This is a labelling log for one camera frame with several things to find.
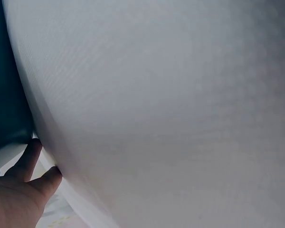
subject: curved white surface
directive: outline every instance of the curved white surface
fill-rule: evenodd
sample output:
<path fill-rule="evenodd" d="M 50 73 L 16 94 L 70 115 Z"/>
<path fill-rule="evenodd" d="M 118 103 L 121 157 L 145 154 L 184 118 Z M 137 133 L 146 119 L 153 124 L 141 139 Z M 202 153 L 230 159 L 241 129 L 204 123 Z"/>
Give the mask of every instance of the curved white surface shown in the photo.
<path fill-rule="evenodd" d="M 90 226 L 285 228 L 285 1 L 3 3 Z"/>

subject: white textured fabric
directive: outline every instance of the white textured fabric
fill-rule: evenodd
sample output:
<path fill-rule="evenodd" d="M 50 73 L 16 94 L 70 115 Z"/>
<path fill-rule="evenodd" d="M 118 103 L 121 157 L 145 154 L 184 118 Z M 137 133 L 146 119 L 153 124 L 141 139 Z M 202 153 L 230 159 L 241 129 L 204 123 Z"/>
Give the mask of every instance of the white textured fabric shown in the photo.
<path fill-rule="evenodd" d="M 3 3 L 90 226 L 285 228 L 285 1 Z"/>

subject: finger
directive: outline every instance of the finger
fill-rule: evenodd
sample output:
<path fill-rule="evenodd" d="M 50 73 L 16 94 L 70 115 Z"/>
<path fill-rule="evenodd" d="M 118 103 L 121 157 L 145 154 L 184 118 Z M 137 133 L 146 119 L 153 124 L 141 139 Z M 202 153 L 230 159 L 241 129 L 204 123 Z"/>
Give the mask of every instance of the finger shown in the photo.
<path fill-rule="evenodd" d="M 54 195 L 61 181 L 62 174 L 59 169 L 54 166 L 43 174 L 42 177 L 28 182 L 28 184 L 43 195 L 44 201 L 42 203 L 45 205 L 49 198 Z"/>
<path fill-rule="evenodd" d="M 15 177 L 20 181 L 30 181 L 38 161 L 42 144 L 39 139 L 32 139 L 17 163 L 4 176 Z"/>

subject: dark teal surface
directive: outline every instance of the dark teal surface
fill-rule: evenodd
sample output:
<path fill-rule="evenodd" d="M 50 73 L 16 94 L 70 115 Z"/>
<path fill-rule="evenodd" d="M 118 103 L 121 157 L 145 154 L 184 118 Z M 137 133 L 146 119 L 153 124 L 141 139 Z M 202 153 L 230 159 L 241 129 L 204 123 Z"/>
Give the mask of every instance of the dark teal surface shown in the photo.
<path fill-rule="evenodd" d="M 18 75 L 0 0 L 0 148 L 27 143 L 33 121 Z"/>

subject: hand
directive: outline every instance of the hand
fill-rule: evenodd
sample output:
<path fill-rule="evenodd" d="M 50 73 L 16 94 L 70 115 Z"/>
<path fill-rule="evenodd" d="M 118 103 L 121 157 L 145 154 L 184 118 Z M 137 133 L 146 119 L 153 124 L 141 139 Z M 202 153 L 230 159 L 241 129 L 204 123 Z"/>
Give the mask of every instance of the hand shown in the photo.
<path fill-rule="evenodd" d="M 0 177 L 0 228 L 34 228 L 60 185 L 57 167 L 30 181 L 41 149 L 41 142 L 32 139 L 18 162 Z"/>

